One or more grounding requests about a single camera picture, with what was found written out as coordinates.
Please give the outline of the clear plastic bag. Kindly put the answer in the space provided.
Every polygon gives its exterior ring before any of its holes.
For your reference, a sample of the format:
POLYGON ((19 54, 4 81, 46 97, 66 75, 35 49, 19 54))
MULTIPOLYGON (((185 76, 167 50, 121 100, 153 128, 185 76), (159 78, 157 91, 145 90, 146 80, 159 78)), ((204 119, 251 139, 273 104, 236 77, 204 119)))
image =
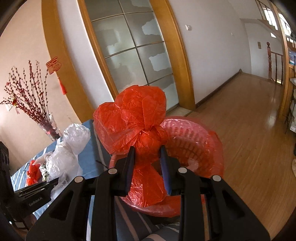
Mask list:
POLYGON ((63 132, 62 141, 56 144, 55 150, 37 158, 33 167, 40 165, 39 170, 47 182, 58 179, 51 191, 57 196, 77 176, 82 175, 78 155, 84 150, 91 137, 89 128, 73 123, 63 132))

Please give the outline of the small white wall switch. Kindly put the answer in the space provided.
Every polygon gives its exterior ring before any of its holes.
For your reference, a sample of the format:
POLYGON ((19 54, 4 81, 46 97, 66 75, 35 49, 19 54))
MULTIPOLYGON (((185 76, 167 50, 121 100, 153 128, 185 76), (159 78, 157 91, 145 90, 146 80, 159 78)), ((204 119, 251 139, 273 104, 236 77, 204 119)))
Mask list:
POLYGON ((185 27, 186 27, 186 30, 188 30, 188 31, 192 30, 192 27, 190 25, 185 25, 185 27))

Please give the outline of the red trash basket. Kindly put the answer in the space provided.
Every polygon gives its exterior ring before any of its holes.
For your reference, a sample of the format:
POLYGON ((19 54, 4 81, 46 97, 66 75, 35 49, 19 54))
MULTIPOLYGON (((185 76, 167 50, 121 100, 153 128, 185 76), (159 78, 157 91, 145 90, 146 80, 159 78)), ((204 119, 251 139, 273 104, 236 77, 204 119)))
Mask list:
MULTIPOLYGON (((168 155, 178 159, 181 166, 187 167, 196 175, 206 178, 213 175, 223 175, 222 143, 214 131, 207 129, 197 120, 177 116, 164 119, 161 127, 169 136, 165 144, 168 155)), ((114 167, 115 162, 123 156, 112 155, 110 167, 114 167)), ((161 176, 160 161, 154 162, 152 166, 161 176)), ((148 207, 135 206, 128 195, 122 197, 121 200, 132 209, 147 215, 155 217, 180 215, 181 198, 179 196, 168 196, 166 193, 162 202, 148 207)))

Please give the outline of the blue white striped tablecloth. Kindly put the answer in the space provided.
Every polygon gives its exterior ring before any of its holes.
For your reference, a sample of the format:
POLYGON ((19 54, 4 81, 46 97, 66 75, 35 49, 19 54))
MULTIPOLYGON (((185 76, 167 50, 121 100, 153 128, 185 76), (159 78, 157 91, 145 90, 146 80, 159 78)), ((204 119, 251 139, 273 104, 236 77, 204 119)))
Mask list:
MULTIPOLYGON (((109 164, 111 157, 107 154, 106 150, 103 150, 103 146, 100 144, 94 132, 93 120, 88 120, 82 125, 90 130, 91 137, 85 149, 78 155, 78 162, 85 178, 97 177, 104 171, 104 167, 96 162, 96 160, 103 160, 103 164, 109 164)), ((50 151, 53 151, 56 144, 59 144, 60 142, 61 139, 53 142, 37 154, 35 158, 40 157, 41 154, 47 154, 50 151)), ((11 178, 13 188, 16 191, 25 186, 27 178, 26 171, 29 169, 29 163, 30 162, 23 165, 11 178)), ((34 212, 31 211, 29 214, 34 214, 38 219, 43 215, 49 205, 50 203, 48 202, 42 206, 36 206, 39 208, 34 210, 34 212)), ((122 200, 119 200, 119 198, 115 199, 115 220, 117 240, 178 240, 178 222, 167 225, 161 223, 154 225, 147 215, 133 211, 122 200)), ((53 225, 46 223, 42 225, 41 228, 45 231, 50 227, 53 227, 53 225)), ((65 234, 70 234, 70 237, 62 237, 62 231, 66 231, 66 228, 58 225, 58 227, 53 227, 53 231, 49 234, 57 234, 58 238, 62 238, 61 240, 71 240, 72 233, 63 232, 65 234)))

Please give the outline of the glass vase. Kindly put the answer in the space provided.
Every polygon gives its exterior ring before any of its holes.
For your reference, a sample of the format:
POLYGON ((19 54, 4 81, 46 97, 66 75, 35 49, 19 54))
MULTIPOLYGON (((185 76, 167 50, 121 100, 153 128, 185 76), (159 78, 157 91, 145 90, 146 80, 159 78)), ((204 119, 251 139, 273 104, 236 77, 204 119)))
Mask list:
POLYGON ((62 133, 57 127, 52 113, 49 113, 49 115, 44 120, 42 120, 38 126, 52 141, 56 141, 62 136, 62 133))

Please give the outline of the red plastic bag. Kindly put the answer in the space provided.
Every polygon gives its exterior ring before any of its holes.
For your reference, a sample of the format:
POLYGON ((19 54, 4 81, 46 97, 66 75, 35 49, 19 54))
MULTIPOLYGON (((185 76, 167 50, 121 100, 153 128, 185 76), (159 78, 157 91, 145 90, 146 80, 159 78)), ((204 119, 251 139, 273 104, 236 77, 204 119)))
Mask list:
POLYGON ((35 162, 35 160, 30 162, 29 169, 27 170, 26 186, 37 184, 42 178, 42 174, 39 169, 40 164, 35 164, 35 162))
POLYGON ((152 164, 169 139, 161 127, 166 117, 165 93, 156 86, 133 85, 114 102, 101 104, 93 113, 97 135, 104 148, 118 157, 135 148, 132 185, 128 193, 137 207, 148 207, 166 197, 164 182, 152 164))

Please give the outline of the wooden stair railing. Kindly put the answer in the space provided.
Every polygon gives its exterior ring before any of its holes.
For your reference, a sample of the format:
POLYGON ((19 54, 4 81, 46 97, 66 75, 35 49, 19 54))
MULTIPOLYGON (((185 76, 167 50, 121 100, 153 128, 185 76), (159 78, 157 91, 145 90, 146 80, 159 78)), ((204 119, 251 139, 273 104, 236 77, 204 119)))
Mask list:
POLYGON ((283 54, 272 51, 269 42, 266 44, 268 57, 268 79, 276 84, 283 85, 283 54))

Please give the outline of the frosted glass sliding door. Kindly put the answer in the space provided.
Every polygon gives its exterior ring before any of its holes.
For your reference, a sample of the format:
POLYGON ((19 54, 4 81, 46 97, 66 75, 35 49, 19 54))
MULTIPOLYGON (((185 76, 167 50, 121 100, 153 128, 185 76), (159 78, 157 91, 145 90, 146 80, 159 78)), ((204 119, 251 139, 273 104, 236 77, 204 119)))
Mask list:
POLYGON ((179 103, 163 34, 149 1, 86 1, 88 15, 118 92, 157 86, 167 109, 179 103))

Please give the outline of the wooden display shelf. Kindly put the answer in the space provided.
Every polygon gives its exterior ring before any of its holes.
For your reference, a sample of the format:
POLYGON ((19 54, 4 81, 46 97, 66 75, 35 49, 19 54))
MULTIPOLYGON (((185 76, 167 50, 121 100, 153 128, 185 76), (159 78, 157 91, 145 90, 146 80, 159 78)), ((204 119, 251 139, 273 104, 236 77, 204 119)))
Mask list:
POLYGON ((280 27, 282 38, 282 51, 283 51, 283 87, 281 90, 281 102, 278 109, 278 119, 285 123, 286 117, 290 109, 290 101, 293 94, 293 84, 290 82, 291 74, 294 74, 289 62, 287 39, 283 27, 280 27))

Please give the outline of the red berry branches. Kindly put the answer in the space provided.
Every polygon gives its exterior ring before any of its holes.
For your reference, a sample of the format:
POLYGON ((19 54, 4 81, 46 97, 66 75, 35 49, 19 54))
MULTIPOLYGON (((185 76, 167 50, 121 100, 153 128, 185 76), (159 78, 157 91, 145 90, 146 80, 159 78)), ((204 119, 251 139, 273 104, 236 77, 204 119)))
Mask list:
POLYGON ((47 77, 42 76, 39 61, 35 64, 28 61, 29 73, 25 69, 19 72, 13 66, 9 72, 8 81, 5 83, 6 97, 1 100, 2 105, 9 104, 21 110, 38 124, 50 120, 47 94, 47 77))

